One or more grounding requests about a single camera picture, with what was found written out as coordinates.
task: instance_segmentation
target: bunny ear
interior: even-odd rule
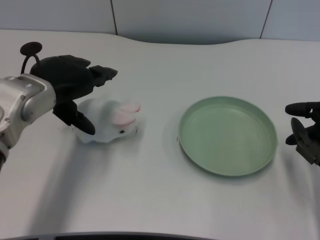
[[[117,126],[127,126],[135,121],[136,119],[131,114],[120,110],[116,110],[112,118],[112,123]]]
[[[126,102],[121,104],[119,109],[123,112],[134,114],[140,111],[140,104],[136,102]]]

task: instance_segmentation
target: table surface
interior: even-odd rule
[[[285,145],[291,117],[284,111],[291,103],[319,100],[320,42],[175,45],[18,30],[0,30],[0,39],[2,77],[20,74],[20,47],[37,41],[43,45],[40,59],[70,54],[118,70],[89,97],[118,95],[141,103],[137,134],[110,144],[80,143],[52,113],[27,127],[0,174],[1,239],[96,231],[320,238],[320,168]],[[179,119],[210,96],[247,100],[273,120],[279,145],[264,170],[219,177],[185,157],[177,142]]]

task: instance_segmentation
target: green plastic plate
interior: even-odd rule
[[[278,140],[270,118],[253,104],[217,96],[196,102],[184,113],[180,144],[200,167],[223,176],[244,176],[266,166]]]

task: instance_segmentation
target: white plush rabbit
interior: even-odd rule
[[[76,129],[76,135],[83,143],[108,143],[126,136],[137,128],[135,113],[139,110],[138,103],[120,103],[103,97],[84,100],[78,105],[78,111],[93,123],[95,135],[79,129]]]

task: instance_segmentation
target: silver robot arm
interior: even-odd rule
[[[27,73],[0,79],[0,170],[25,127],[55,104],[56,93],[46,80]]]

